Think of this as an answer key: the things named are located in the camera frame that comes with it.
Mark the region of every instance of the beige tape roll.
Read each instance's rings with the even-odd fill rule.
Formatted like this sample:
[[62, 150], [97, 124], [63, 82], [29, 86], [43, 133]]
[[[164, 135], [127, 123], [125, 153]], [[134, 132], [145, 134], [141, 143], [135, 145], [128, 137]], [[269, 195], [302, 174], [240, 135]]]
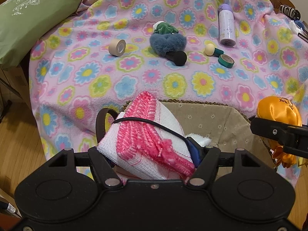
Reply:
[[126, 42], [124, 40], [113, 39], [109, 44], [108, 51], [111, 55], [120, 57], [124, 54]]

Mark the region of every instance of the white bottle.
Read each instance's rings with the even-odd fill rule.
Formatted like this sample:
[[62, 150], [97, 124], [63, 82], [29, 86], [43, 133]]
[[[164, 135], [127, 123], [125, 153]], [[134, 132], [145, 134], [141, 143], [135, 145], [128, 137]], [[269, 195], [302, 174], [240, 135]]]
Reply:
[[228, 4], [221, 4], [218, 7], [219, 13], [219, 41], [220, 44], [228, 47], [235, 46], [235, 28], [232, 8]]

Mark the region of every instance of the zebra striped object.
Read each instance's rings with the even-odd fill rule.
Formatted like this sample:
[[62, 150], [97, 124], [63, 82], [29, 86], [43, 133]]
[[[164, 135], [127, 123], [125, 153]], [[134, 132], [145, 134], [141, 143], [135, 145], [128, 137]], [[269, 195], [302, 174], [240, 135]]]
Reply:
[[292, 20], [301, 19], [300, 12], [297, 9], [292, 8], [288, 5], [280, 5], [280, 11]]

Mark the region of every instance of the pillow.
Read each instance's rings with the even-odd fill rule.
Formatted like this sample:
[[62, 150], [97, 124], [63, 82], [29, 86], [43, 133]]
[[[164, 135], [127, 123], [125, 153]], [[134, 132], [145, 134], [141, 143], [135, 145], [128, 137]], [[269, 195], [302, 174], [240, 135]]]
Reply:
[[[118, 119], [122, 117], [149, 119], [184, 136], [174, 115], [147, 91], [140, 93]], [[146, 123], [112, 124], [97, 149], [119, 167], [145, 180], [185, 180], [195, 171], [184, 141]]]
[[0, 4], [0, 68], [19, 64], [35, 42], [76, 12], [82, 0], [7, 0]]

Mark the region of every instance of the brown leather handle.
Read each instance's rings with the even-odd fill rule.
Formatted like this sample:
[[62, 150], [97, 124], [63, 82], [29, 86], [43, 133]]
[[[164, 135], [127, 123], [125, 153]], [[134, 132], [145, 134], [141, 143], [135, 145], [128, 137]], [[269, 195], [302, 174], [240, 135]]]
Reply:
[[95, 123], [97, 143], [99, 143], [106, 134], [105, 119], [107, 114], [110, 114], [113, 119], [116, 119], [119, 115], [115, 110], [111, 108], [103, 108], [98, 112]]

